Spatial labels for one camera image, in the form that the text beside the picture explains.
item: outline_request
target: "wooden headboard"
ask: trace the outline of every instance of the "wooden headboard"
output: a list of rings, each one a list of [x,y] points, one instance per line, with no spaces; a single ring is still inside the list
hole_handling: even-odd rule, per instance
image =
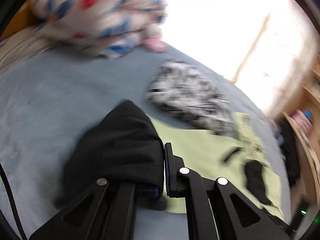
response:
[[[39,24],[41,21],[37,19],[31,12],[30,9],[31,0],[27,0],[19,9],[19,11],[15,14],[15,16],[10,21],[7,28],[4,30],[0,40],[3,40],[22,29],[34,25]]]

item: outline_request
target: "black garment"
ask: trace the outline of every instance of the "black garment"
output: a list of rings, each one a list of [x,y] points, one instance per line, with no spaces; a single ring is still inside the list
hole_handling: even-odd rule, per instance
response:
[[[100,124],[87,131],[64,166],[63,196],[67,204],[99,178],[164,185],[164,148],[150,119],[131,101],[124,101]]]
[[[279,122],[281,134],[284,138],[284,143],[280,146],[285,157],[285,168],[289,180],[289,186],[292,187],[296,181],[300,179],[300,162],[295,141],[295,134],[291,125],[286,119]]]
[[[244,173],[247,176],[246,188],[254,195],[260,203],[272,205],[266,196],[266,187],[262,178],[262,164],[256,160],[249,161],[244,166]]]

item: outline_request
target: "red spot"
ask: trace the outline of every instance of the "red spot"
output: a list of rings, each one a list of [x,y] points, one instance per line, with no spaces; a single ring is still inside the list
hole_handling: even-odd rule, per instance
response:
[[[99,0],[80,0],[80,8],[82,10],[87,10],[94,6]]]
[[[85,35],[85,34],[82,34],[82,33],[76,33],[76,34],[74,34],[74,35],[72,35],[72,39],[84,39],[84,38],[86,38],[87,37],[87,35]]]

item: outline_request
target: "blue bed sheet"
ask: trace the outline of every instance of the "blue bed sheet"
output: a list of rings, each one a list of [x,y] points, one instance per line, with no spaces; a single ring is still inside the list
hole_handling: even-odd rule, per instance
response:
[[[205,73],[230,99],[232,111],[251,115],[266,159],[281,178],[282,210],[290,221],[290,192],[280,150],[264,115],[236,86],[174,48],[162,54],[138,48],[124,57],[107,60],[92,59],[63,46],[21,62],[0,76],[0,162],[28,237],[57,213],[52,200],[59,191],[62,164],[78,138],[119,100],[130,99],[162,122],[191,129],[144,99],[159,66],[173,58]],[[8,203],[0,184],[0,208],[17,232]],[[188,238],[185,214],[138,211],[135,239],[167,238]]]

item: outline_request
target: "black cable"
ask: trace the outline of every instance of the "black cable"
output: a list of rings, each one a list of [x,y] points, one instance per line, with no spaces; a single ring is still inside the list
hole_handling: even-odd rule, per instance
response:
[[[17,211],[16,203],[14,202],[14,198],[13,198],[13,194],[12,194],[12,191],[11,191],[11,188],[10,188],[10,184],[9,184],[8,178],[7,178],[6,174],[4,173],[4,169],[3,169],[2,165],[1,165],[1,163],[0,163],[0,177],[1,177],[2,182],[4,184],[5,190],[6,190],[7,194],[8,194],[11,210],[12,210],[12,213],[13,213],[13,217],[14,217],[14,220],[15,220],[15,222],[17,224],[17,228],[18,228],[19,233],[20,233],[20,235],[22,237],[22,240],[28,240],[26,234],[24,233],[24,230],[23,230],[20,218],[19,218],[19,214],[18,214],[18,211]]]

